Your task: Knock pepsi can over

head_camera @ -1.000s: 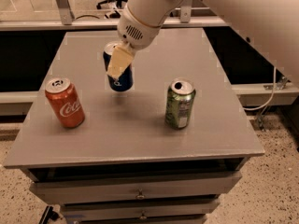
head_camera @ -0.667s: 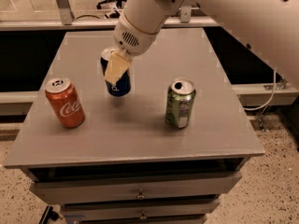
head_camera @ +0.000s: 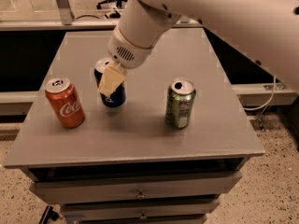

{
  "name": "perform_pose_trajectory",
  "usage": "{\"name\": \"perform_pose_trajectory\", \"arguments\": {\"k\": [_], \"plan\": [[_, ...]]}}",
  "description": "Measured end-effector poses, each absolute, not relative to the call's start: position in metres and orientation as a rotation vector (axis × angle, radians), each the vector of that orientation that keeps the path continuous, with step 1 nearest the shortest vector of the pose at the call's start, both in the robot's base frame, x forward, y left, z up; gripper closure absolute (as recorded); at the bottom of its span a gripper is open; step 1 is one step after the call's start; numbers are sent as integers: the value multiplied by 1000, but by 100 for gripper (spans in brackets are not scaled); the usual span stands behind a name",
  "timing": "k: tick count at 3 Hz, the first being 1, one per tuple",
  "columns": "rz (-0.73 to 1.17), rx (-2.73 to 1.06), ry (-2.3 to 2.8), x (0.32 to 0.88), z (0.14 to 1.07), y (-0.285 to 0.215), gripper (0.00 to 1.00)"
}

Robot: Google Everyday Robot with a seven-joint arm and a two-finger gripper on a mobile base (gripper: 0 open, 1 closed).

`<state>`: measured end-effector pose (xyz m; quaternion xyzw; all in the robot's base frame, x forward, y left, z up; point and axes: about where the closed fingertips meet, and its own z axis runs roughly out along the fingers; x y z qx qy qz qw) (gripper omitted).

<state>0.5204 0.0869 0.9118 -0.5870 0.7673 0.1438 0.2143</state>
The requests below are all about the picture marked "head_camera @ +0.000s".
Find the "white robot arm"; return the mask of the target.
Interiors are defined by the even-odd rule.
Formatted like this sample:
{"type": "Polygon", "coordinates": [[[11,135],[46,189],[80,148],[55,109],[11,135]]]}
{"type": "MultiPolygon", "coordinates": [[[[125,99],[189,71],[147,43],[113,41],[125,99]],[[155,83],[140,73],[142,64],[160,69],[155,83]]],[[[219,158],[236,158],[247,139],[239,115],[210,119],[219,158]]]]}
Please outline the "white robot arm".
{"type": "Polygon", "coordinates": [[[299,0],[128,0],[108,52],[135,69],[185,16],[299,92],[298,10],[299,0]]]}

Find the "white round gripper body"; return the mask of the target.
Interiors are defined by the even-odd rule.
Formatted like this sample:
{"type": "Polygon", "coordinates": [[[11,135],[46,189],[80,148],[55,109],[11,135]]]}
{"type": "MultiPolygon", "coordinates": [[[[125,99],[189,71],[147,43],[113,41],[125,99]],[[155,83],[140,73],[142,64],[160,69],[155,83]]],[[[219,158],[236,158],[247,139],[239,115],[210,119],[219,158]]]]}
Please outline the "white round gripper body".
{"type": "Polygon", "coordinates": [[[108,41],[108,52],[116,63],[120,63],[126,69],[135,69],[146,61],[151,49],[133,45],[125,39],[119,27],[116,27],[108,41]]]}

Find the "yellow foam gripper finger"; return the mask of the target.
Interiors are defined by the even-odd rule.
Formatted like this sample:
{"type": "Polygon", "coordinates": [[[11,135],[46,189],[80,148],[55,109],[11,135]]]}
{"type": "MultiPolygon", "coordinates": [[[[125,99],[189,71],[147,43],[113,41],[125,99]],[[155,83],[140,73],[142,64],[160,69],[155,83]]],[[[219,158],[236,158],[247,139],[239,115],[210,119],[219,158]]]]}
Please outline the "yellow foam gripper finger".
{"type": "Polygon", "coordinates": [[[125,80],[126,69],[120,63],[108,64],[101,77],[98,90],[109,97],[125,80]]]}

